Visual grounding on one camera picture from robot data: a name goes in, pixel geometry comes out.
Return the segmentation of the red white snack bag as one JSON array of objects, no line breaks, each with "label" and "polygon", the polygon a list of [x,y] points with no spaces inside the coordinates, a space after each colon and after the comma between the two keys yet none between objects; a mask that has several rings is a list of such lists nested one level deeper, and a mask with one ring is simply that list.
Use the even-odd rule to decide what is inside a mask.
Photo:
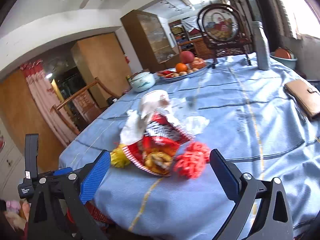
[{"label": "red white snack bag", "polygon": [[177,118],[158,109],[146,124],[132,112],[120,133],[120,144],[136,167],[154,176],[168,177],[178,149],[193,137]]}]

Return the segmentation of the white tissue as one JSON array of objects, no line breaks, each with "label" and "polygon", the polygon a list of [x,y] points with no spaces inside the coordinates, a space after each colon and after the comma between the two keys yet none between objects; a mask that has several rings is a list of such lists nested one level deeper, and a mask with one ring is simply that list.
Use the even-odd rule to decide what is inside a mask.
[{"label": "white tissue", "polygon": [[147,124],[158,108],[171,109],[169,95],[164,90],[154,90],[145,94],[137,111],[127,111],[127,121],[120,133],[120,144],[132,145],[142,139]]}]

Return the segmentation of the yellow knitted pompom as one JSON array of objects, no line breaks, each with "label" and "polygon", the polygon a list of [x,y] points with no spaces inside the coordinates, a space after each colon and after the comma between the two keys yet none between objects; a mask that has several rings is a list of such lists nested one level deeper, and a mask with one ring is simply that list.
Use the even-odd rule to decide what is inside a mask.
[{"label": "yellow knitted pompom", "polygon": [[119,144],[118,147],[116,147],[111,152],[111,165],[116,168],[125,168],[127,165],[131,164],[131,161],[126,157],[123,148],[125,145]]}]

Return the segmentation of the red white curtain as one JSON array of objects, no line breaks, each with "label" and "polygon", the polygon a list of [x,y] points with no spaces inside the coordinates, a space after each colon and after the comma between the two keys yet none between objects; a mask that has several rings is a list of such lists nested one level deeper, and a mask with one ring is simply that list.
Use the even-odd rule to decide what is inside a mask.
[{"label": "red white curtain", "polygon": [[67,147],[75,138],[76,134],[63,122],[58,114],[52,110],[54,105],[59,105],[60,100],[50,81],[46,78],[42,60],[25,62],[20,65],[31,96],[35,101],[44,120],[55,134],[57,139]]}]

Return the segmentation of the red knitted pompom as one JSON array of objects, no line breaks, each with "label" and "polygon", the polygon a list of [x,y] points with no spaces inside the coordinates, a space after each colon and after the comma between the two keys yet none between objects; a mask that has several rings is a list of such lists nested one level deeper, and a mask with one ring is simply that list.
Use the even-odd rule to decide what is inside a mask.
[{"label": "red knitted pompom", "polygon": [[209,163],[210,149],[199,141],[191,142],[183,154],[176,157],[173,171],[187,179],[197,179]]}]

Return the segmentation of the blue striped tablecloth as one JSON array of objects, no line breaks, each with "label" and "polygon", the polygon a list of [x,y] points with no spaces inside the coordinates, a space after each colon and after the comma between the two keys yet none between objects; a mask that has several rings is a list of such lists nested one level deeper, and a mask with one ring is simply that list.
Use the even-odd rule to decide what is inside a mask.
[{"label": "blue striped tablecloth", "polygon": [[[276,60],[260,70],[255,54],[218,60],[215,68],[180,81],[157,81],[176,116],[209,120],[195,140],[216,148],[242,172],[281,179],[299,236],[319,213],[319,120],[310,120],[284,86],[299,75]],[[97,190],[96,207],[122,229],[155,239],[212,239],[231,212],[212,168],[197,179],[151,175],[135,165],[111,167]]]}]

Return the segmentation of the brown leather wallet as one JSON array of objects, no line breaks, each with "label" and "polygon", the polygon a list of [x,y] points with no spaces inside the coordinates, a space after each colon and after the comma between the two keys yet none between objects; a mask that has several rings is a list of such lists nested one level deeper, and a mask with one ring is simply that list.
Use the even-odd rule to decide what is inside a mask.
[{"label": "brown leather wallet", "polygon": [[319,90],[305,80],[293,80],[285,84],[285,88],[298,102],[309,119],[319,117]]}]

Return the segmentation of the white ceramic lidded jar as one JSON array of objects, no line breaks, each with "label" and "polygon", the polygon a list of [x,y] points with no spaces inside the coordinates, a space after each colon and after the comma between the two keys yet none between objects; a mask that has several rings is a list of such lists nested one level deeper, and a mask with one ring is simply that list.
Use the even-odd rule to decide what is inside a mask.
[{"label": "white ceramic lidded jar", "polygon": [[140,72],[129,78],[129,84],[131,88],[137,93],[150,89],[155,85],[155,83],[156,80],[153,74],[150,72]]}]

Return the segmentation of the teal plastic basin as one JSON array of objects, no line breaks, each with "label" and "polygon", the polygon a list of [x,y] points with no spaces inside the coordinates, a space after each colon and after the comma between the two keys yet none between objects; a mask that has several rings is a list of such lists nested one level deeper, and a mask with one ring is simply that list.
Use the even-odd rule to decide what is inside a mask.
[{"label": "teal plastic basin", "polygon": [[275,51],[270,53],[271,57],[288,68],[295,70],[297,58],[288,48],[278,47]]}]

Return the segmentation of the grey metal bottle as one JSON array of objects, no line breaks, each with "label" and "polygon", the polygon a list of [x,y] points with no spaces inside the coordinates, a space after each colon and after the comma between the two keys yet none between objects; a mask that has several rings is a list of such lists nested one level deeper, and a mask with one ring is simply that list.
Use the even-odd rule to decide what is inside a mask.
[{"label": "grey metal bottle", "polygon": [[252,28],[258,68],[260,70],[269,70],[271,65],[270,50],[263,24],[260,21],[253,21]]}]

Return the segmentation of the blue fruit plate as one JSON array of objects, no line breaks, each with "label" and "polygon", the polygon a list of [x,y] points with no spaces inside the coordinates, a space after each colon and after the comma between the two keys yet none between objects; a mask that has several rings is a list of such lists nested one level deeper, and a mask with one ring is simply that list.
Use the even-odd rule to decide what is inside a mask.
[{"label": "blue fruit plate", "polygon": [[161,70],[157,72],[157,76],[164,82],[175,82],[186,78],[200,76],[205,73],[209,68],[215,68],[215,63],[205,61],[205,65],[202,68],[193,68],[187,71],[175,72],[174,69]]}]

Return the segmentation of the netted tangerine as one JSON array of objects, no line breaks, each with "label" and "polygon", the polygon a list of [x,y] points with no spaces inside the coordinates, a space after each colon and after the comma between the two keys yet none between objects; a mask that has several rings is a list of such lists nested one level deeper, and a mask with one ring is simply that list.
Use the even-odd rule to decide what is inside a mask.
[{"label": "netted tangerine", "polygon": [[204,59],[199,58],[199,57],[195,57],[193,62],[189,64],[191,69],[202,69],[207,65],[206,61],[204,61]]}]

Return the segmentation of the orange fruit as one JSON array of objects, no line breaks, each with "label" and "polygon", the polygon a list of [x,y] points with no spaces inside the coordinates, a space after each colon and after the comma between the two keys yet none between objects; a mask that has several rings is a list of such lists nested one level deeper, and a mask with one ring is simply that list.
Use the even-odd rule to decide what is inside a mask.
[{"label": "orange fruit", "polygon": [[187,72],[188,66],[184,63],[178,63],[178,64],[176,64],[175,69],[176,69],[177,73]]}]

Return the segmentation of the red apple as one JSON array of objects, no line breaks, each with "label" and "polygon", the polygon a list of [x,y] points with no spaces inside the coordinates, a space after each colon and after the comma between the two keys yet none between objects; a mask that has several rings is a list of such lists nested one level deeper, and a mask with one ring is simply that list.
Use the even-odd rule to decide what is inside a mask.
[{"label": "red apple", "polygon": [[180,63],[189,64],[194,61],[195,55],[191,51],[180,52]]}]

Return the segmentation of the wooden glass display cabinet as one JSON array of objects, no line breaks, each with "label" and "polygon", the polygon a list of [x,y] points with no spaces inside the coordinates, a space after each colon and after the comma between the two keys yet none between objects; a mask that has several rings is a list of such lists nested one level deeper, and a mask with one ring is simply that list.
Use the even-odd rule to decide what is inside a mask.
[{"label": "wooden glass display cabinet", "polygon": [[178,51],[171,47],[157,15],[132,10],[120,20],[143,69],[155,73],[179,63]]}]

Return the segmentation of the round embroidered table screen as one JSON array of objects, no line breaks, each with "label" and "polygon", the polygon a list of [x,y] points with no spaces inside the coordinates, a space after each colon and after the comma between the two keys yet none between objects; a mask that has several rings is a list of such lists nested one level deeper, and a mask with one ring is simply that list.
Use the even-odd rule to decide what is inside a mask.
[{"label": "round embroidered table screen", "polygon": [[252,40],[238,10],[224,3],[213,3],[199,11],[196,23],[215,64],[221,57],[245,55],[247,65],[251,65],[248,47]]}]

